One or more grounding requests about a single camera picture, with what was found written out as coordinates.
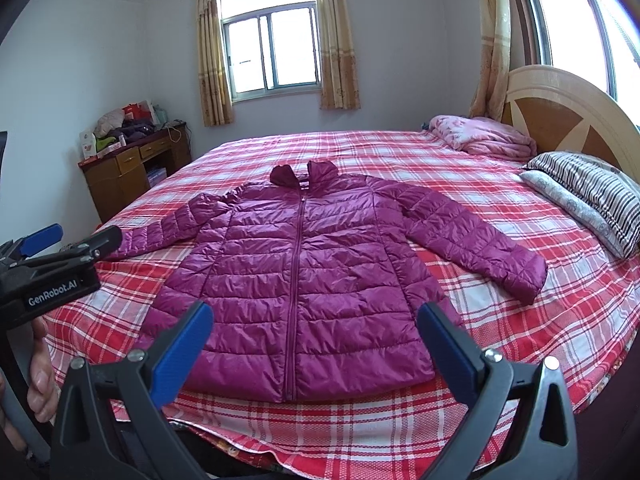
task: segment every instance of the metal screw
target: metal screw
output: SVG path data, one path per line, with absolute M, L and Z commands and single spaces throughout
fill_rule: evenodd
M 492 363 L 499 363 L 502 361 L 502 354 L 493 348 L 488 348 L 484 351 L 484 357 Z
M 549 370 L 558 370 L 558 368 L 560 367 L 560 361 L 550 355 L 549 357 L 545 357 L 545 366 L 549 368 Z
M 127 354 L 127 359 L 132 363 L 138 363 L 145 358 L 145 351 L 140 348 L 134 348 L 131 352 Z
M 84 366 L 84 358 L 76 357 L 71 361 L 71 367 L 73 370 L 79 370 Z

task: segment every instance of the wooden headboard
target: wooden headboard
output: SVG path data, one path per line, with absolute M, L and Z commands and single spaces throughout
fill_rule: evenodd
M 611 97 L 577 75 L 542 65 L 512 71 L 502 122 L 528 132 L 539 153 L 597 156 L 640 182 L 638 128 Z

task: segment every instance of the jacket collar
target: jacket collar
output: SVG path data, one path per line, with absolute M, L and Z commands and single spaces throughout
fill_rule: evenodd
M 314 162 L 312 160 L 306 165 L 309 174 L 309 187 L 329 182 L 338 177 L 338 168 L 328 160 L 325 162 Z M 270 181 L 276 186 L 300 188 L 300 181 L 289 164 L 276 166 L 271 171 Z

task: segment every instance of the bedsheet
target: bedsheet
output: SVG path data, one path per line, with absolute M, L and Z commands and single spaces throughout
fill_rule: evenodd
M 277 164 L 304 172 L 309 159 L 341 171 L 431 187 L 536 250 L 548 262 L 546 284 L 524 308 L 498 286 L 414 247 L 442 285 L 470 334 L 511 360 L 561 363 L 575 410 L 602 387 L 624 356 L 640 317 L 640 258 L 616 260 L 585 228 L 530 190 L 520 165 L 454 152 L 429 132 L 326 132 L 225 144 L 180 170 L 110 224 L 124 228 L 165 216 L 200 192 L 224 192 L 268 178 Z M 93 363 L 132 348 L 161 283 L 189 253 L 181 243 L 122 262 L 98 265 L 100 291 L 47 318 L 56 379 L 75 355 Z M 494 460 L 516 404 L 510 402 L 482 462 Z M 367 399 L 268 404 L 182 392 L 166 416 L 248 462 L 280 463 L 308 478 L 415 479 L 462 420 L 442 378 Z M 115 405 L 116 416 L 127 420 Z

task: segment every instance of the pink blanket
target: pink blanket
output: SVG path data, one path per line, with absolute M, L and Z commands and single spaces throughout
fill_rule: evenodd
M 458 152 L 527 162 L 537 155 L 536 141 L 508 124 L 484 117 L 465 119 L 440 115 L 429 130 Z

